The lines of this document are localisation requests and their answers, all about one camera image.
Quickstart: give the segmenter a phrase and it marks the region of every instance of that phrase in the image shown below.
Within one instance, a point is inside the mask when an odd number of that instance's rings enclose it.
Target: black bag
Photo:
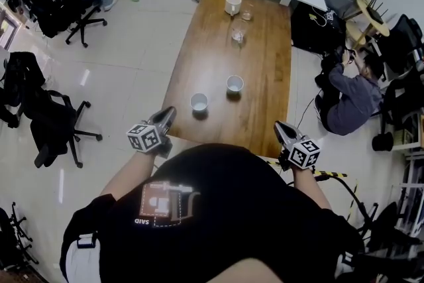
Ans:
[[[291,39],[302,50],[332,54],[345,45],[346,23],[333,14],[333,20],[325,22],[325,12],[310,5],[299,3],[291,16]]]

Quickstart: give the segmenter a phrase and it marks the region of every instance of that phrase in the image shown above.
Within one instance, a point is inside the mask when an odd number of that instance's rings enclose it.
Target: hand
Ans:
[[[345,51],[344,53],[343,53],[343,56],[342,56],[342,64],[344,65],[344,66],[346,66],[348,63],[349,63],[349,54],[348,54],[348,52],[347,51]]]

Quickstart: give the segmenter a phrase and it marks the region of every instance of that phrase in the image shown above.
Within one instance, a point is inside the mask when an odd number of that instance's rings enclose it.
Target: white floor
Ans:
[[[83,100],[91,102],[79,127],[100,132],[104,138],[103,142],[81,139],[82,169],[76,168],[70,153],[58,157],[49,168],[36,169],[38,152],[30,121],[24,117],[18,129],[1,129],[0,206],[9,211],[11,202],[16,201],[27,216],[28,231],[34,238],[33,253],[40,260],[38,269],[49,282],[62,282],[57,264],[72,213],[96,197],[133,154],[125,131],[161,108],[196,6],[192,0],[119,0],[110,12],[99,14],[108,20],[107,27],[86,30],[87,49],[78,35],[67,46],[66,32],[54,39],[42,39],[34,27],[31,31],[22,28],[16,36],[11,50],[33,51],[43,72],[56,79],[53,89],[69,95],[75,107]],[[313,78],[319,73],[320,60],[296,48],[291,58],[288,121],[297,125],[319,91]],[[354,66],[349,72],[354,74]],[[331,135],[319,124],[311,104],[300,126],[322,143],[318,169],[347,173],[352,188],[358,182],[358,196],[367,207],[375,201],[385,205],[391,185],[403,176],[400,154],[377,154],[371,149],[378,124],[378,119],[371,119],[347,137]],[[173,140],[172,154],[192,145]],[[282,176],[291,180],[289,174]],[[351,198],[342,186],[335,181],[320,185],[333,209],[347,216]],[[352,222],[358,223],[355,217],[356,209]]]

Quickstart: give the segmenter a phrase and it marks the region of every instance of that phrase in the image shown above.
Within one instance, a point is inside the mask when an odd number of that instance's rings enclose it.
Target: cable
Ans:
[[[359,199],[357,198],[357,196],[354,194],[354,192],[352,191],[352,189],[345,183],[344,180],[342,180],[339,177],[331,176],[331,175],[328,175],[328,174],[322,174],[320,176],[316,176],[315,177],[315,180],[317,182],[322,182],[324,180],[328,180],[329,178],[333,178],[336,181],[340,182],[344,186],[344,188],[348,191],[348,193],[352,196],[353,200],[356,202],[356,204],[358,206],[359,211],[364,216],[365,224],[372,223],[372,220],[371,220],[370,216],[368,216],[368,212],[366,211],[364,205],[359,201]]]
[[[323,57],[319,53],[311,52],[312,54],[316,55],[319,59],[323,59]]]
[[[320,27],[324,27],[325,25],[327,25],[327,20],[326,20],[326,18],[325,17],[323,17],[322,15],[320,15],[314,8],[313,8],[313,6],[312,6],[312,9],[313,9],[313,11],[315,12],[315,13],[317,13],[317,15],[319,15],[322,19],[324,19],[324,21],[325,21],[325,24],[324,25],[321,25],[320,23],[318,23],[318,21],[317,21],[317,19],[312,19],[313,21],[315,21],[316,23],[317,23],[317,25],[319,25]]]
[[[306,107],[305,111],[304,111],[304,112],[303,112],[303,114],[302,114],[302,118],[300,119],[300,122],[299,122],[299,124],[297,125],[297,128],[299,128],[299,126],[301,125],[301,123],[302,123],[302,121],[303,121],[303,116],[305,115],[305,113],[306,113],[306,111],[307,111],[308,107],[312,104],[312,102],[313,102],[313,100],[315,99],[315,97],[314,97],[314,98],[312,98],[312,99],[311,99],[311,101],[309,102],[309,104],[307,105],[307,107]]]

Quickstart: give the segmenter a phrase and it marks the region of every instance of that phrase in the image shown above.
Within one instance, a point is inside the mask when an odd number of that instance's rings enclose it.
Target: white container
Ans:
[[[205,112],[207,104],[207,97],[203,93],[196,93],[190,98],[190,106],[196,113]]]
[[[230,16],[240,12],[241,0],[225,0],[225,12]]]
[[[233,75],[228,77],[227,79],[228,94],[235,95],[240,93],[243,86],[244,86],[244,81],[240,76]]]

